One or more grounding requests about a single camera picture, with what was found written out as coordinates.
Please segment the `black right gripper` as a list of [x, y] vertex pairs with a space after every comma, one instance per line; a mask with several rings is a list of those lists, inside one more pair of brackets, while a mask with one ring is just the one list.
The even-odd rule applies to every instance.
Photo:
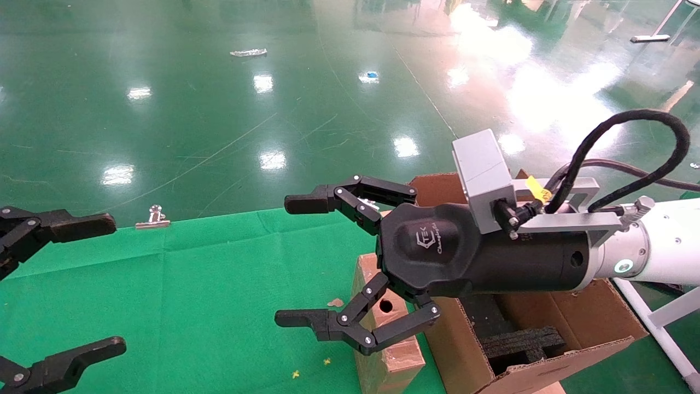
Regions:
[[[383, 217], [368, 201], [396, 209]], [[517, 239], [502, 230], [482, 234], [466, 204], [411, 205], [415, 202], [414, 187], [361, 175], [318, 185], [310, 194], [287, 195], [283, 207], [291, 215], [337, 211], [378, 235], [382, 272], [340, 312], [280, 310], [275, 324], [308, 327], [318, 341], [343, 341], [370, 356], [434, 324], [441, 310], [430, 296], [567, 291], [584, 280], [590, 257], [584, 232], [523, 234]], [[361, 320], [388, 289], [410, 296], [415, 311], [366, 329]]]

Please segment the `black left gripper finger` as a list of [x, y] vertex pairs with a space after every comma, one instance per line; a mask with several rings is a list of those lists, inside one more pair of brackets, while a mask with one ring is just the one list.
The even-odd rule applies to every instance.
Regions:
[[67, 244], [116, 232], [112, 215], [73, 217], [67, 210], [30, 212], [5, 206], [1, 211], [1, 279], [47, 244]]
[[1, 357], [1, 393], [60, 393], [74, 389], [90, 365], [121, 356], [125, 339], [119, 336], [58, 352], [23, 367]]

